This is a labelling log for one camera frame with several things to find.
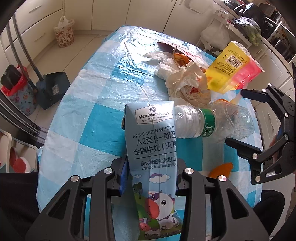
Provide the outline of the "clear plastic water bottle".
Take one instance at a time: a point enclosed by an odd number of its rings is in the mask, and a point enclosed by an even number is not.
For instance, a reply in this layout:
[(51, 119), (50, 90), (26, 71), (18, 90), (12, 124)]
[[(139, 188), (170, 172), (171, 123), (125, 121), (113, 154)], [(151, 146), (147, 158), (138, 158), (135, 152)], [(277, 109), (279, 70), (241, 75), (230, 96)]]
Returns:
[(177, 138), (208, 138), (219, 143), (227, 138), (242, 140), (255, 130), (248, 109), (224, 100), (207, 108), (177, 105), (174, 112)]

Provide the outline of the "white tissue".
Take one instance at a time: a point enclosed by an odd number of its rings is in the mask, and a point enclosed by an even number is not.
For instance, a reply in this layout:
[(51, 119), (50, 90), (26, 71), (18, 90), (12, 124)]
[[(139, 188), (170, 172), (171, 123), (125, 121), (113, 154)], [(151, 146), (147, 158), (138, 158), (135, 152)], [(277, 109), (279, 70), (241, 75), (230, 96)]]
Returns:
[(149, 65), (158, 65), (160, 62), (173, 58), (173, 54), (164, 51), (154, 51), (145, 53), (144, 57), (147, 58), (147, 63)]
[(177, 62), (173, 58), (168, 58), (157, 65), (154, 74), (157, 77), (166, 80), (172, 72), (179, 69)]

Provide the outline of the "blue checkered tablecloth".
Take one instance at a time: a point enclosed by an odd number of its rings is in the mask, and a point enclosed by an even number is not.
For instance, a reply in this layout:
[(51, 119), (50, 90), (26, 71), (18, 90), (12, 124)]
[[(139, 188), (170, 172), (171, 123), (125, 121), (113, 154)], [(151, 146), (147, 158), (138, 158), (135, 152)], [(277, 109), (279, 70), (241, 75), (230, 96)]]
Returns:
[[(215, 57), (171, 36), (134, 26), (122, 26), (107, 36), (60, 102), (43, 147), (37, 202), (42, 211), (73, 175), (93, 176), (122, 157), (125, 134), (121, 128), (126, 103), (169, 99), (165, 81), (154, 74), (156, 64), (144, 55), (159, 51), (158, 42), (171, 42), (202, 57)], [(215, 165), (232, 162), (230, 181), (251, 207), (261, 199), (262, 184), (250, 184), (248, 161), (219, 143), (210, 150), (207, 139), (177, 139), (177, 154), (189, 167), (205, 174)], [(112, 201), (116, 240), (137, 240), (139, 224), (132, 184)]]

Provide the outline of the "cream kitchen cabinets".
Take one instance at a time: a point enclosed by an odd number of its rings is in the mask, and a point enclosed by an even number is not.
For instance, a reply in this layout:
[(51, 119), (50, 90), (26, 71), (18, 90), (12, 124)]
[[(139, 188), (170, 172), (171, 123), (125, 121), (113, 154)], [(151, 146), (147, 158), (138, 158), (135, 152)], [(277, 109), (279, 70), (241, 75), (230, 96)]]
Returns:
[[(123, 25), (158, 31), (196, 44), (207, 27), (218, 1), (26, 1), (16, 10), (20, 35), (33, 59), (43, 53), (56, 54), (57, 66), (65, 69), (72, 59), (86, 58), (103, 37)], [(74, 20), (74, 43), (59, 48), (54, 27), (60, 17)], [(22, 63), (29, 65), (13, 25), (1, 33), (1, 58), (16, 64), (16, 50)]]

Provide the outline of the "long orange peel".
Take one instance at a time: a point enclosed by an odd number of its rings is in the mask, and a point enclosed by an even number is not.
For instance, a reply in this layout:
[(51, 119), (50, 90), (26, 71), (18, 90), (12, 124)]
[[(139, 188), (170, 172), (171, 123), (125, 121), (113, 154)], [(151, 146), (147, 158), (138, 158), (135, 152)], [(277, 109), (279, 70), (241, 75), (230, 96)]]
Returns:
[(187, 64), (190, 63), (189, 58), (185, 54), (174, 53), (173, 58), (181, 67), (187, 66)]

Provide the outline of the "white rack shelf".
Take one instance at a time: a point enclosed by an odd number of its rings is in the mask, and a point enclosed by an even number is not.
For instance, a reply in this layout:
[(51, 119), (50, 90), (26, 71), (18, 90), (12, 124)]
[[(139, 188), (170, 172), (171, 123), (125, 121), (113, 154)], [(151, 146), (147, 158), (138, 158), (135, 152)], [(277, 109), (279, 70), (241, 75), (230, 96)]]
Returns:
[(229, 14), (219, 9), (201, 32), (196, 46), (205, 52), (221, 53), (231, 41), (239, 42), (247, 49), (252, 46), (247, 37), (230, 22)]

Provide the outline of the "floral bin red bag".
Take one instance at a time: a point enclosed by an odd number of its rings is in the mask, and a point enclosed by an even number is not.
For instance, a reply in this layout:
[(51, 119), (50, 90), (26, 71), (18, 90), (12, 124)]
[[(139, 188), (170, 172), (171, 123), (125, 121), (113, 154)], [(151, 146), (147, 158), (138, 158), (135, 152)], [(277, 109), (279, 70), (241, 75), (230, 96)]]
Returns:
[(26, 116), (37, 107), (37, 101), (20, 66), (9, 65), (1, 77), (1, 91)]

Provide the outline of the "white red snack wrapper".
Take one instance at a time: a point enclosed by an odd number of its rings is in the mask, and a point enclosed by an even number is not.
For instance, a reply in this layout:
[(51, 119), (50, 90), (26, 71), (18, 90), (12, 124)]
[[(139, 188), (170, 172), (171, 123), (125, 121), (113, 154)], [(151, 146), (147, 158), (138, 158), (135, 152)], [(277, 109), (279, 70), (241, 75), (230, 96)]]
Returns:
[(178, 46), (178, 45), (174, 45), (174, 44), (169, 44), (169, 43), (165, 43), (165, 42), (157, 42), (159, 49), (161, 51), (164, 52), (168, 52), (168, 53), (180, 53), (180, 54), (184, 54), (186, 55), (189, 59), (196, 61), (197, 58), (199, 57), (199, 55), (196, 55), (194, 53), (190, 53), (188, 49), (182, 47), (182, 46)]

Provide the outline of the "yellow red snack bag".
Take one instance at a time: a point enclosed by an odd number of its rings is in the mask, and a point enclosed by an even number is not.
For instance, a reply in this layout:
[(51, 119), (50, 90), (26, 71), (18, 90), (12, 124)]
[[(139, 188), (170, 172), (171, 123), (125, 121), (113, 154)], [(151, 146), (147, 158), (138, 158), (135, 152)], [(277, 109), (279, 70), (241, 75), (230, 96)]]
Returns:
[(262, 66), (239, 42), (232, 41), (206, 70), (208, 89), (220, 94), (244, 89), (260, 73)]

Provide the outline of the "greasy crumpled paper wrapper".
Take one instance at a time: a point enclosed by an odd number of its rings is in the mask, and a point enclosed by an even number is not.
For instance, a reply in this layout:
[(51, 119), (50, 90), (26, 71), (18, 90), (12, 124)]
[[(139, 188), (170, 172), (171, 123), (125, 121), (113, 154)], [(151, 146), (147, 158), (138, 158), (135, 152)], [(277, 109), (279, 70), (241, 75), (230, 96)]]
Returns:
[(196, 107), (205, 107), (211, 100), (206, 75), (194, 62), (171, 72), (165, 84), (171, 100)]

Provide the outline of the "white plastic bag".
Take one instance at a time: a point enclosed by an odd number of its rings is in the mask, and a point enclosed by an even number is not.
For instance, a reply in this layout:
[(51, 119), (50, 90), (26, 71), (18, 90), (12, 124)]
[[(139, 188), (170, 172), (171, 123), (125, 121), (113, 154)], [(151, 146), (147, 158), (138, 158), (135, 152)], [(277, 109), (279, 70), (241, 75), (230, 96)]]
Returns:
[(201, 40), (207, 50), (224, 50), (230, 43), (230, 36), (223, 24), (210, 24), (201, 32)]

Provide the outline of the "small orange peel piece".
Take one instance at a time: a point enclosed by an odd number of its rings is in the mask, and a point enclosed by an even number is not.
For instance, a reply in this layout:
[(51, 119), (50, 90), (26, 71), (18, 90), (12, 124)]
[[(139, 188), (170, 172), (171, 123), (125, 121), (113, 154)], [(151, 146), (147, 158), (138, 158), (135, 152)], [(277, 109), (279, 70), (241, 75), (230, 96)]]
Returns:
[(216, 168), (214, 168), (209, 174), (208, 177), (210, 178), (217, 178), (221, 175), (225, 176), (226, 178), (229, 178), (230, 173), (233, 169), (233, 163), (223, 163)]

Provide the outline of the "blue milk carton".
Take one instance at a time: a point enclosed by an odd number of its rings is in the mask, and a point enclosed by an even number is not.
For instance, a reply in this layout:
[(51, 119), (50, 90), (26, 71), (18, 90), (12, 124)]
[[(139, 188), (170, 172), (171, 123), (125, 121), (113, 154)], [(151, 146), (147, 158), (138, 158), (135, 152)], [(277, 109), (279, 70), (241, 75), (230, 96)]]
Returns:
[(173, 101), (128, 103), (122, 120), (139, 240), (181, 232), (175, 211), (177, 144)]

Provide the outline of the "bag of green vegetables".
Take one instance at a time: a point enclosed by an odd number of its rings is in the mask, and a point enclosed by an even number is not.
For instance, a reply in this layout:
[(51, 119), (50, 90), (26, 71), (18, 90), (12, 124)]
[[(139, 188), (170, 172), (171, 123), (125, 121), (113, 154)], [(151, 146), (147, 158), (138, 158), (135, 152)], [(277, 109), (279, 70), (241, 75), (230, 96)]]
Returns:
[(261, 28), (259, 24), (254, 21), (254, 19), (242, 16), (239, 19), (233, 19), (233, 23), (239, 28), (239, 30), (242, 30), (252, 45), (259, 45), (261, 40)]

